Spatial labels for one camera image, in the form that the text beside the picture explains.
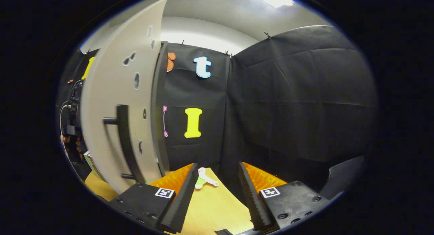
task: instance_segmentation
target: white cabinet door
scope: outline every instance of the white cabinet door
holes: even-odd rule
[[[121,173],[131,172],[122,153],[118,126],[102,121],[116,117],[117,105],[129,106],[131,144],[146,183],[161,178],[149,113],[166,1],[159,0],[123,23],[98,51],[84,83],[80,108],[85,143],[99,172],[119,194],[135,181],[121,178]]]

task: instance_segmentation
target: orange object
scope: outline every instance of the orange object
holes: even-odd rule
[[[172,189],[175,190],[176,194],[178,194],[192,166],[193,164],[191,163],[189,165],[181,167],[178,170],[175,170],[174,172],[163,176],[157,181],[154,181],[150,185],[157,188]]]
[[[274,175],[271,175],[270,173],[267,173],[257,167],[254,167],[251,164],[247,164],[245,162],[243,162],[243,164],[258,194],[260,190],[287,184],[286,181],[283,181],[282,179],[277,178]]]
[[[175,67],[173,60],[176,59],[176,54],[175,53],[167,53],[167,57],[168,57],[167,72],[169,72]]]

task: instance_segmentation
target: screw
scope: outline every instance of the screw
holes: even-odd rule
[[[283,213],[277,216],[278,219],[285,219],[286,217],[288,217],[287,213]]]

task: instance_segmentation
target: ceiling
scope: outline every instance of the ceiling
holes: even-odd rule
[[[119,13],[110,27],[119,25],[158,0],[143,0]],[[324,18],[294,1],[274,8],[263,0],[167,0],[163,16],[187,17],[228,26],[257,40],[308,25],[330,25]]]

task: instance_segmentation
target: book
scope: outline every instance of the book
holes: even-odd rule
[[[89,164],[89,167],[95,173],[96,177],[98,177],[98,179],[101,181],[107,182],[104,179],[104,177],[101,175],[101,173],[99,172],[98,168],[96,168],[96,164],[93,162],[93,158],[92,158],[90,151],[87,151],[86,153],[84,153],[84,158],[86,159],[87,163]]]

